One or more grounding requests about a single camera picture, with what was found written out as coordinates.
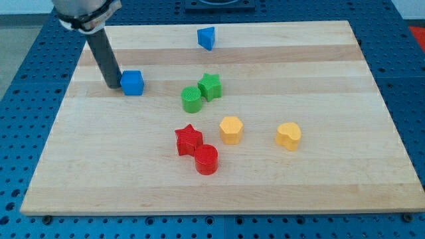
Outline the dark robot base mount plate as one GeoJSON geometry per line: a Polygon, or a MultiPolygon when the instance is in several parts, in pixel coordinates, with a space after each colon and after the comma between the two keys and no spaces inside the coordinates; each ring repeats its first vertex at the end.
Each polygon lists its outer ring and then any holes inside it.
{"type": "Polygon", "coordinates": [[[255,10],[256,0],[186,0],[185,12],[255,10]]]}

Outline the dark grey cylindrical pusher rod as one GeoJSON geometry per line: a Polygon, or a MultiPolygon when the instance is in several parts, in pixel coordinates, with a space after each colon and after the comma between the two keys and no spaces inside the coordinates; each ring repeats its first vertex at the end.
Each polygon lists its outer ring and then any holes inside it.
{"type": "Polygon", "coordinates": [[[91,35],[86,35],[86,41],[102,73],[106,86],[111,89],[120,88],[122,72],[105,30],[100,29],[91,35]]]}

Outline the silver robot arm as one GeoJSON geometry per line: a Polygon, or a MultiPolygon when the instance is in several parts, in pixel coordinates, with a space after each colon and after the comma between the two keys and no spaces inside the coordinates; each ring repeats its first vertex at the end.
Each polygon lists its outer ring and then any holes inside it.
{"type": "Polygon", "coordinates": [[[106,86],[121,87],[122,72],[105,32],[106,21],[122,8],[120,0],[52,0],[61,25],[85,35],[106,86]]]}

